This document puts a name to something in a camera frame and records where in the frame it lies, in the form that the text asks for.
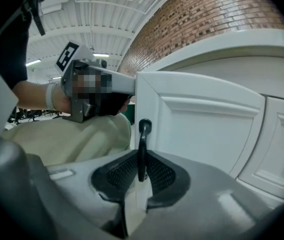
red brick wall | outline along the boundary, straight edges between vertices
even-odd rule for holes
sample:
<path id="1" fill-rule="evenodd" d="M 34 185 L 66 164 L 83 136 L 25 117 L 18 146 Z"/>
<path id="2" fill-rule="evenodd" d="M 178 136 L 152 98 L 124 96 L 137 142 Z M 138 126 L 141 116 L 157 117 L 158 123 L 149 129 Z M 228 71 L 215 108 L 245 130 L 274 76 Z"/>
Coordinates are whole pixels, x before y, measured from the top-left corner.
<path id="1" fill-rule="evenodd" d="M 144 25 L 119 72 L 134 76 L 176 50 L 229 31 L 283 29 L 270 0 L 168 0 Z"/>

hand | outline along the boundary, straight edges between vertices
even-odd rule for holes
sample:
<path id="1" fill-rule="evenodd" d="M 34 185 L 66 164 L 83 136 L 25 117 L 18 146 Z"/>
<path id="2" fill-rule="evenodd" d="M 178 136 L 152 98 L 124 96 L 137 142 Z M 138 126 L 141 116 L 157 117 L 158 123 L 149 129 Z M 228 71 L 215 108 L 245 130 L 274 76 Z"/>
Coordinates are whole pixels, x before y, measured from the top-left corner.
<path id="1" fill-rule="evenodd" d="M 66 96 L 61 88 L 61 85 L 57 85 L 54 88 L 53 94 L 52 94 L 52 101 L 53 105 L 56 110 L 71 114 L 71 101 L 68 96 Z M 127 111 L 127 105 L 130 103 L 130 100 L 128 99 L 123 107 L 119 110 L 118 113 Z"/>

cabinet door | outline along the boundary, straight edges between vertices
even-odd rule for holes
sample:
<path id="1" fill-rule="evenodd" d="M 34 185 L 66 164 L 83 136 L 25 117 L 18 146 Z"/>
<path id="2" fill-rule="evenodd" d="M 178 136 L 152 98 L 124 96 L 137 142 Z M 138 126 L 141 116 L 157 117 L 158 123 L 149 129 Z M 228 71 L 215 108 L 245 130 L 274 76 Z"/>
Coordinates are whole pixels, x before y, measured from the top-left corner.
<path id="1" fill-rule="evenodd" d="M 260 138 L 239 178 L 284 198 L 284 100 L 267 98 Z"/>
<path id="2" fill-rule="evenodd" d="M 135 123 L 152 121 L 148 149 L 220 168 L 237 177 L 256 144 L 265 98 L 240 85 L 204 75 L 141 72 Z M 136 147 L 139 142 L 136 127 Z"/>

wrist strap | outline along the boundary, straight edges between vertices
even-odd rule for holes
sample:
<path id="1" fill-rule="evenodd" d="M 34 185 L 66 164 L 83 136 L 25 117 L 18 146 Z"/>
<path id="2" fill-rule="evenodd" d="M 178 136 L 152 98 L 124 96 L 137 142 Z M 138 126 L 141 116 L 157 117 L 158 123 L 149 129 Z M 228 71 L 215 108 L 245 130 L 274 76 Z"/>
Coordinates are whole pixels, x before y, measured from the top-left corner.
<path id="1" fill-rule="evenodd" d="M 57 83 L 49 83 L 47 86 L 45 101 L 46 101 L 46 107 L 48 110 L 56 110 L 53 105 L 52 94 L 57 85 L 58 85 Z"/>

fluorescent light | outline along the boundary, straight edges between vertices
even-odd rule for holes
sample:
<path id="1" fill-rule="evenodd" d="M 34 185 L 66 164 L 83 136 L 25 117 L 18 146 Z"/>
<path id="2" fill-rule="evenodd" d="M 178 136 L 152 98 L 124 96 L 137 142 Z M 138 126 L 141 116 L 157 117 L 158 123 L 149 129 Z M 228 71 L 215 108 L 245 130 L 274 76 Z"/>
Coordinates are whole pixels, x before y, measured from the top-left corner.
<path id="1" fill-rule="evenodd" d="M 106 53 L 93 53 L 93 55 L 95 57 L 109 57 L 109 55 Z"/>
<path id="2" fill-rule="evenodd" d="M 37 59 L 37 60 L 35 60 L 35 61 L 31 61 L 31 62 L 29 62 L 29 63 L 26 63 L 26 66 L 28 67 L 28 66 L 30 66 L 30 65 L 33 65 L 33 64 L 39 63 L 39 62 L 41 62 L 41 60 L 40 60 L 40 59 Z"/>

